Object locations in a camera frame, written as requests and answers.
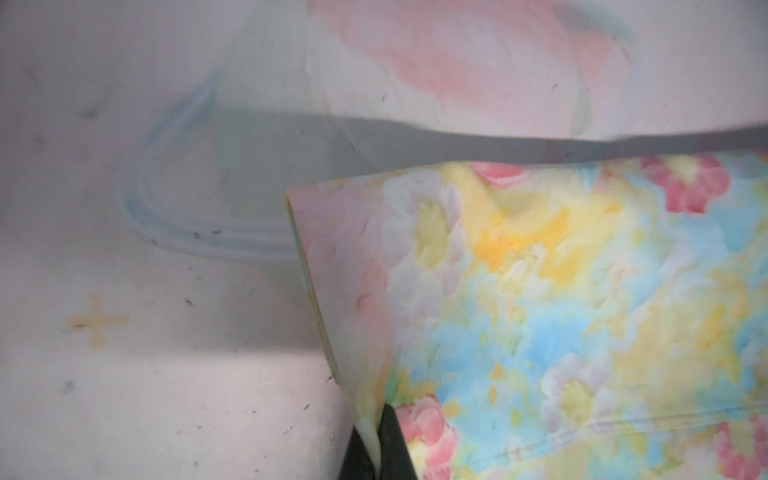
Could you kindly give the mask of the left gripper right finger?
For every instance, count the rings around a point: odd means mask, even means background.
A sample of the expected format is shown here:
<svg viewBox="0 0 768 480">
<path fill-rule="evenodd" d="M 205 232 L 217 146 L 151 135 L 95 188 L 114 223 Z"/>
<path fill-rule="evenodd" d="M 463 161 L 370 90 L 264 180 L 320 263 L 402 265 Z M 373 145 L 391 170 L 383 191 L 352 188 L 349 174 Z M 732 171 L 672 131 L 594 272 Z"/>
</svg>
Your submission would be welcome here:
<svg viewBox="0 0 768 480">
<path fill-rule="evenodd" d="M 384 405 L 379 426 L 381 448 L 381 480 L 417 480 L 407 444 L 401 431 L 396 410 Z"/>
</svg>

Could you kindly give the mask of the pastel floral skirt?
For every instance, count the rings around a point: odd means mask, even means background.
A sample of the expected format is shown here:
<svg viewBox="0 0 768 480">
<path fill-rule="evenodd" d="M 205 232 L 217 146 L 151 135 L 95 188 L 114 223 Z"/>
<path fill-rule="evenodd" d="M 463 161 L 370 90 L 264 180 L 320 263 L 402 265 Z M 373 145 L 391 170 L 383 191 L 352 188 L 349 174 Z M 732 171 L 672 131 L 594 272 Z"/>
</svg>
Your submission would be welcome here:
<svg viewBox="0 0 768 480">
<path fill-rule="evenodd" d="M 767 155 L 459 161 L 286 195 L 376 479 L 763 479 Z"/>
</svg>

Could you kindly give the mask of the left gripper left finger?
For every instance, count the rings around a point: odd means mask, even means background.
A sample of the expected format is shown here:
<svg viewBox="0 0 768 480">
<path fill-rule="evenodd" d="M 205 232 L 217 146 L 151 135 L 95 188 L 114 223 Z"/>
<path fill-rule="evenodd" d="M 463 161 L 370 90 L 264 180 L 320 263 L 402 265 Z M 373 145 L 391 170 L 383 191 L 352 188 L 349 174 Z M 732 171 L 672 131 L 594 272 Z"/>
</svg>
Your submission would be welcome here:
<svg viewBox="0 0 768 480">
<path fill-rule="evenodd" d="M 356 429 L 352 429 L 338 480 L 375 480 L 376 473 L 365 445 Z"/>
</svg>

